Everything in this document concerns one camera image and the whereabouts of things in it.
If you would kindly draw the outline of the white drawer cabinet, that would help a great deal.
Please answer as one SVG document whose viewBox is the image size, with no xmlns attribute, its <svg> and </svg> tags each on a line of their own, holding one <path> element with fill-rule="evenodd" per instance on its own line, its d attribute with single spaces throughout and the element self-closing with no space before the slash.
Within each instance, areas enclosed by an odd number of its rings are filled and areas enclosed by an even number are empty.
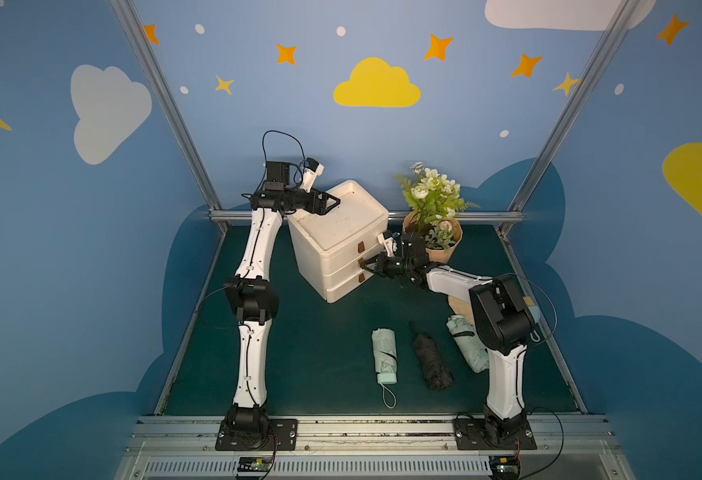
<svg viewBox="0 0 702 480">
<path fill-rule="evenodd" d="M 287 220 L 300 274 L 334 303 L 372 277 L 361 264 L 384 251 L 377 236 L 387 229 L 389 212 L 353 180 L 329 194 L 340 203 L 327 214 L 300 210 Z"/>
</svg>

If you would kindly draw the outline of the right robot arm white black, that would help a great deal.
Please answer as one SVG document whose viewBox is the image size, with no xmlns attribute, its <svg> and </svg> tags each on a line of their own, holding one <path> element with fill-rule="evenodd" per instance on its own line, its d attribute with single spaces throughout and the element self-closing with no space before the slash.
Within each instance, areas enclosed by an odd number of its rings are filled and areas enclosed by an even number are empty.
<svg viewBox="0 0 702 480">
<path fill-rule="evenodd" d="M 474 324 L 469 337 L 480 341 L 488 352 L 489 387 L 481 420 L 472 427 L 467 425 L 467 415 L 454 421 L 462 447 L 536 449 L 523 399 L 524 361 L 536 321 L 514 276 L 478 276 L 432 261 L 418 233 L 406 233 L 397 240 L 385 231 L 377 242 L 384 251 L 363 261 L 364 270 L 388 278 L 404 276 L 471 307 Z"/>
</svg>

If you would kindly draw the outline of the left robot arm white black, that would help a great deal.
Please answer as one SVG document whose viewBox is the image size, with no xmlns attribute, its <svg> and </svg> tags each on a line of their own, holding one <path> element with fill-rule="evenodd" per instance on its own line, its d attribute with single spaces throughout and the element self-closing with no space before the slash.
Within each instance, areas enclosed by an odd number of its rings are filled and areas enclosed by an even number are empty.
<svg viewBox="0 0 702 480">
<path fill-rule="evenodd" d="M 283 216 L 298 210 L 325 215 L 340 204 L 327 193 L 311 189 L 258 190 L 249 196 L 251 224 L 242 261 L 224 283 L 230 309 L 236 317 L 240 356 L 232 405 L 222 423 L 226 449 L 255 450 L 274 440 L 266 412 L 266 354 L 270 328 L 279 297 L 269 281 L 269 267 Z"/>
</svg>

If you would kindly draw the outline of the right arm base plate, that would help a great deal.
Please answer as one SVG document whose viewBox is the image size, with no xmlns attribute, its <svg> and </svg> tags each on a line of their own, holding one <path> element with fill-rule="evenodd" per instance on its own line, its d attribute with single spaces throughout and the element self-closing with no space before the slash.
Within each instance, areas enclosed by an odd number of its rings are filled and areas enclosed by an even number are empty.
<svg viewBox="0 0 702 480">
<path fill-rule="evenodd" d="M 459 450 L 536 450 L 537 443 L 529 422 L 525 420 L 516 431 L 492 439 L 484 418 L 459 416 L 452 421 Z"/>
</svg>

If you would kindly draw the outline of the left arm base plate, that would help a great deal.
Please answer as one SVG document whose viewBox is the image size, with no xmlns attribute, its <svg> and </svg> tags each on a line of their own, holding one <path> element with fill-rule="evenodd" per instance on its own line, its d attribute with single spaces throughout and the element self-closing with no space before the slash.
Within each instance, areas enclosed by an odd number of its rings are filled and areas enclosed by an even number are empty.
<svg viewBox="0 0 702 480">
<path fill-rule="evenodd" d="M 216 451 L 294 451 L 297 430 L 296 419 L 225 419 L 220 425 L 214 448 Z"/>
</svg>

